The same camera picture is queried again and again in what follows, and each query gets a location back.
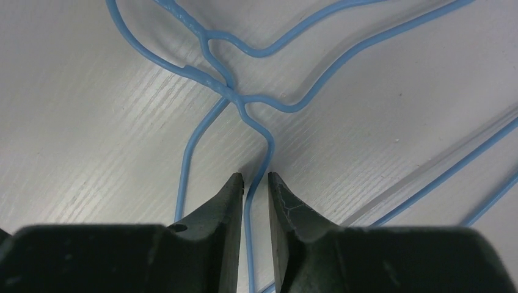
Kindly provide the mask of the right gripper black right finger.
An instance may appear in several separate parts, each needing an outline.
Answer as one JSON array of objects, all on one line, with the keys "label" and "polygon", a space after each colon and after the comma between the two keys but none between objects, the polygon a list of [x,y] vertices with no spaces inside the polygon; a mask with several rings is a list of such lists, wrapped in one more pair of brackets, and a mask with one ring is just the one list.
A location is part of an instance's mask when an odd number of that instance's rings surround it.
[{"label": "right gripper black right finger", "polygon": [[516,292],[470,228],[342,227],[268,175],[277,292]]}]

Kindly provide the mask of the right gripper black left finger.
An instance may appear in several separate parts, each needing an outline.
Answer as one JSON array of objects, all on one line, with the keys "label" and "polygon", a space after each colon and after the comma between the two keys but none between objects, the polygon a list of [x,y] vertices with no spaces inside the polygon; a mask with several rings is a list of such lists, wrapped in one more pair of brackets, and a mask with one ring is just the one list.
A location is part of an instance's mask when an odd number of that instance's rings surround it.
[{"label": "right gripper black left finger", "polygon": [[244,180],[169,225],[32,225],[1,234],[2,292],[235,292]]}]

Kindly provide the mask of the blue wire hanger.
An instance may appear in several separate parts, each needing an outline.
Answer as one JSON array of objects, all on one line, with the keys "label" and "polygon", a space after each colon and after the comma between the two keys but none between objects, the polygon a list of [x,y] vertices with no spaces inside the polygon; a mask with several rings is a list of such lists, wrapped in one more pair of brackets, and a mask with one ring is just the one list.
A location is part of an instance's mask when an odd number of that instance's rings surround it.
[{"label": "blue wire hanger", "polygon": [[508,191],[517,184],[517,172],[504,181],[494,193],[486,197],[478,206],[476,206],[467,216],[460,222],[460,226],[472,226],[476,221],[482,218],[485,213],[490,210]]}]

